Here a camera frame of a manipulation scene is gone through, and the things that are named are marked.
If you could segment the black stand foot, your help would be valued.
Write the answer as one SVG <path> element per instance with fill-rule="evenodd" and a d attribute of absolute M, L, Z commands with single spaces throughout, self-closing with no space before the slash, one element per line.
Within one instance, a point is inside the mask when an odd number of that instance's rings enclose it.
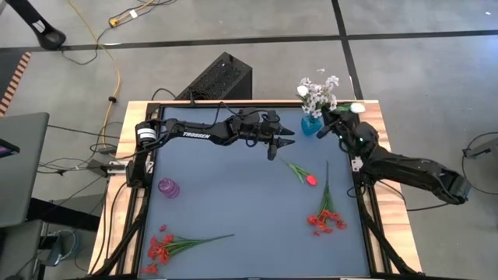
<path fill-rule="evenodd" d="M 49 51 L 57 51 L 66 35 L 55 29 L 28 0 L 5 0 L 35 34 L 39 45 Z"/>

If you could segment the blue textured glass vase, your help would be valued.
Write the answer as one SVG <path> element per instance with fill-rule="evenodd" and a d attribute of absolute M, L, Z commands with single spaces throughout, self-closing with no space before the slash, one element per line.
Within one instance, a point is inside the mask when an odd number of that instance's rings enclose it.
<path fill-rule="evenodd" d="M 322 121 L 320 118 L 306 115 L 301 119 L 301 129 L 305 135 L 314 135 L 322 128 Z"/>

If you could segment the white artificial flower spray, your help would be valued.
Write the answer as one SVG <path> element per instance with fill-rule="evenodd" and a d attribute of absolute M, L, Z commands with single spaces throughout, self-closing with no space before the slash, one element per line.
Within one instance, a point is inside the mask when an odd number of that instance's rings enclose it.
<path fill-rule="evenodd" d="M 305 114 L 320 118 L 324 110 L 333 111 L 338 106 L 337 98 L 333 93 L 333 90 L 339 86 L 339 78 L 335 75 L 328 77 L 324 84 L 313 83 L 308 77 L 302 78 L 299 86 L 301 85 L 307 86 L 309 89 L 309 94 L 306 98 L 299 96 L 297 93 Z"/>

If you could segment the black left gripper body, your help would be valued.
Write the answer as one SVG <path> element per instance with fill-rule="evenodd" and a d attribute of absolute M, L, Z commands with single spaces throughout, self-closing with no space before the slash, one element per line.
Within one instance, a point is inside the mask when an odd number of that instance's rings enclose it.
<path fill-rule="evenodd" d="M 256 129 L 252 143 L 247 143 L 248 147 L 252 148 L 259 142 L 272 145 L 275 139 L 275 135 L 278 135 L 282 130 L 280 117 L 275 110 L 265 110 L 261 117 L 262 122 Z"/>

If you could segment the black device with screen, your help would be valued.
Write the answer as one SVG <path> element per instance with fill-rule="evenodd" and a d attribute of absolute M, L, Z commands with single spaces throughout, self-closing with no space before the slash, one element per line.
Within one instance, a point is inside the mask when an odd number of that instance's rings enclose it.
<path fill-rule="evenodd" d="M 10 142 L 7 142 L 6 140 L 0 139 L 0 159 L 7 157 L 7 156 L 13 156 L 15 154 L 18 154 L 20 151 L 19 147 L 16 145 L 13 145 Z"/>

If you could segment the red artificial flower spray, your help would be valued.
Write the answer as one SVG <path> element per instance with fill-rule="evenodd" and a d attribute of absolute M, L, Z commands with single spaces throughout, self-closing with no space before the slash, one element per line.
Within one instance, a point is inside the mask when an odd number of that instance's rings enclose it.
<path fill-rule="evenodd" d="M 307 223 L 312 226 L 313 236 L 322 234 L 332 234 L 334 229 L 345 230 L 347 223 L 341 215 L 335 210 L 335 205 L 331 197 L 329 163 L 326 162 L 325 183 L 321 201 L 315 214 L 307 217 Z"/>
<path fill-rule="evenodd" d="M 149 248 L 146 257 L 150 262 L 141 269 L 141 273 L 146 275 L 158 275 L 159 266 L 167 266 L 172 257 L 203 243 L 232 237 L 233 234 L 215 236 L 207 239 L 190 239 L 172 234 L 168 231 L 168 226 L 162 224 L 159 228 L 162 236 L 154 235 L 149 240 Z"/>

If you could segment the red artificial tulip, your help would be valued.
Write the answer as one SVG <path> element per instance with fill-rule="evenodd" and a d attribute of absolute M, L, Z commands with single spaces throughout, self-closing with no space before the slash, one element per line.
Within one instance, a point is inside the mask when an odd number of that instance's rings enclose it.
<path fill-rule="evenodd" d="M 317 186 L 317 178 L 315 175 L 313 175 L 311 172 L 308 172 L 304 168 L 296 165 L 295 163 L 292 163 L 282 157 L 279 158 L 282 162 L 286 164 L 287 167 L 289 167 L 294 175 L 297 177 L 300 183 L 302 184 L 307 184 L 311 187 Z"/>

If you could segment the purple ribbed glass vase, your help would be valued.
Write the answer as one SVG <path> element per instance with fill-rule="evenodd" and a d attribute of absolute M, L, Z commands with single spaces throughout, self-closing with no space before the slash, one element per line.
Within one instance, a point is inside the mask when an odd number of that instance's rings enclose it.
<path fill-rule="evenodd" d="M 169 199 L 176 198 L 180 193 L 179 185 L 170 178 L 163 178 L 158 183 L 158 190 Z"/>

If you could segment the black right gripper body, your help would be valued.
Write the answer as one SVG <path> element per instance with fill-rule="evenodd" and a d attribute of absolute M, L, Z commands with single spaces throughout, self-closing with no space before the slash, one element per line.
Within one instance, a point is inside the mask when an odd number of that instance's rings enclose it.
<path fill-rule="evenodd" d="M 356 133 L 355 120 L 337 120 L 331 122 L 328 127 L 336 134 L 341 140 L 348 145 L 359 145 L 364 143 L 364 138 Z"/>

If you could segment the grey stand foot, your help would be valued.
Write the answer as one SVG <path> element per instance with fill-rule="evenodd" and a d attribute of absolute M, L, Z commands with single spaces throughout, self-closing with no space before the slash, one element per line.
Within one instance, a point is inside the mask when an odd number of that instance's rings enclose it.
<path fill-rule="evenodd" d="M 491 153 L 498 159 L 498 137 L 482 143 L 474 148 L 464 150 L 464 157 L 473 159 L 482 154 Z"/>

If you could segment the grey desk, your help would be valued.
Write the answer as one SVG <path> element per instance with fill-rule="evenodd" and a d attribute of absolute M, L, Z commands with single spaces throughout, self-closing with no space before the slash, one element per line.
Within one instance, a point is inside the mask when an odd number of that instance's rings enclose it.
<path fill-rule="evenodd" d="M 20 149 L 0 159 L 0 228 L 26 220 L 48 120 L 46 112 L 0 118 L 0 139 Z"/>

